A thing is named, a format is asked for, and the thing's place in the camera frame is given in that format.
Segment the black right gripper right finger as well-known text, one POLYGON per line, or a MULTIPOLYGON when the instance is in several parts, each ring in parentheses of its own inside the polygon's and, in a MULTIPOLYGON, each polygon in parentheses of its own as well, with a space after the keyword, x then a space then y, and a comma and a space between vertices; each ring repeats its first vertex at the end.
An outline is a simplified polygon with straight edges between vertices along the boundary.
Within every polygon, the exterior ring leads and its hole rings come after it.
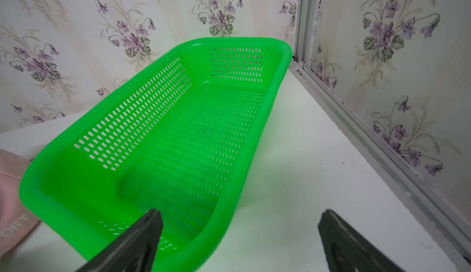
POLYGON ((322 213, 318 230, 331 272, 401 272, 387 258, 332 209, 322 213))

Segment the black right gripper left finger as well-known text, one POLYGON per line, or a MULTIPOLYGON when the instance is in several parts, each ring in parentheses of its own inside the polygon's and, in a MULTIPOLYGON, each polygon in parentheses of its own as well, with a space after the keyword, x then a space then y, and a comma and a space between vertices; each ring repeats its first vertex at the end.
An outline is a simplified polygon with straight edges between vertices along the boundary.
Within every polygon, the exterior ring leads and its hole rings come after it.
POLYGON ((162 231, 161 213, 151 209, 77 272, 150 272, 162 231))

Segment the pink baseball cap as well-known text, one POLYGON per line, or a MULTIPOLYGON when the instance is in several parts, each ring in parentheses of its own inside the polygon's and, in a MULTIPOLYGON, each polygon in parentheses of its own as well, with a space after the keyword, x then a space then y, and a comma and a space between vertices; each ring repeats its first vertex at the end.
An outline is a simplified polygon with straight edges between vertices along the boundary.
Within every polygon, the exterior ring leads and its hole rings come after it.
POLYGON ((26 209, 19 197, 22 177, 31 162, 1 150, 1 255, 8 253, 38 224, 39 219, 26 209))

